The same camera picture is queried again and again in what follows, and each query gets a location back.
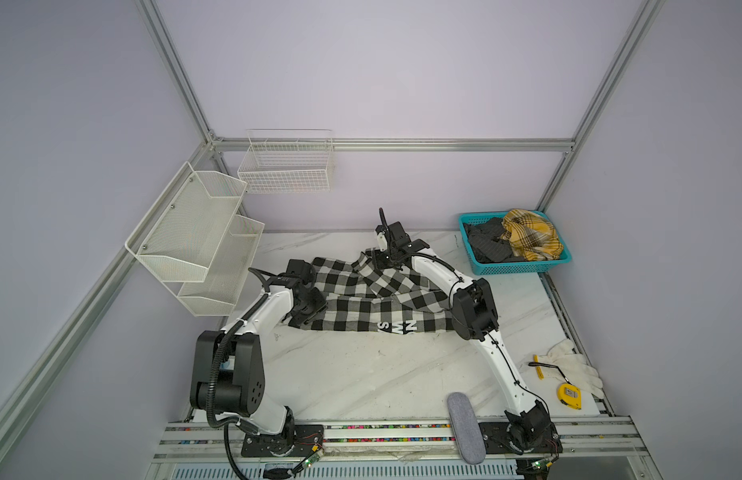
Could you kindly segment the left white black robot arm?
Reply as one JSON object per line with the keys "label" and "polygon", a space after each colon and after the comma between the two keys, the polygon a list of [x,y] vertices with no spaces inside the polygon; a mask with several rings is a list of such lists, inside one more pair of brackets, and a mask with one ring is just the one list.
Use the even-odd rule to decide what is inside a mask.
{"label": "left white black robot arm", "polygon": [[291,408],[266,393],[262,342],[284,321],[299,327],[313,320],[327,302],[307,261],[291,260],[278,275],[249,271],[261,283],[259,296],[236,320],[196,342],[190,404],[210,427],[234,427],[252,446],[285,456],[296,446],[296,421]]}

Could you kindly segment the black white checkered shirt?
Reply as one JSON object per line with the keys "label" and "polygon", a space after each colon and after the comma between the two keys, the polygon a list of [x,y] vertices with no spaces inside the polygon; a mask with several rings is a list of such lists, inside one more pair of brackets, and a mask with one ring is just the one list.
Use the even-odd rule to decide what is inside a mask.
{"label": "black white checkered shirt", "polygon": [[463,275],[453,274],[442,289],[407,266],[375,269],[369,250],[353,262],[316,257],[312,266],[326,308],[305,322],[289,320],[292,328],[398,335],[454,329],[449,296],[466,285]]}

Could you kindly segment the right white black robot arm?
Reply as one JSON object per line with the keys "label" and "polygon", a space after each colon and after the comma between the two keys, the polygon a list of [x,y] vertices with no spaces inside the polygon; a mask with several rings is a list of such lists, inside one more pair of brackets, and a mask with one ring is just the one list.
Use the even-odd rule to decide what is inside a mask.
{"label": "right white black robot arm", "polygon": [[491,285],[475,279],[437,256],[430,245],[413,239],[399,222],[390,224],[383,209],[376,227],[378,248],[372,251],[374,267],[409,268],[447,294],[447,310],[460,338],[476,347],[488,362],[504,397],[506,432],[500,442],[514,453],[550,450],[559,458],[561,445],[549,406],[522,379],[502,339]]}

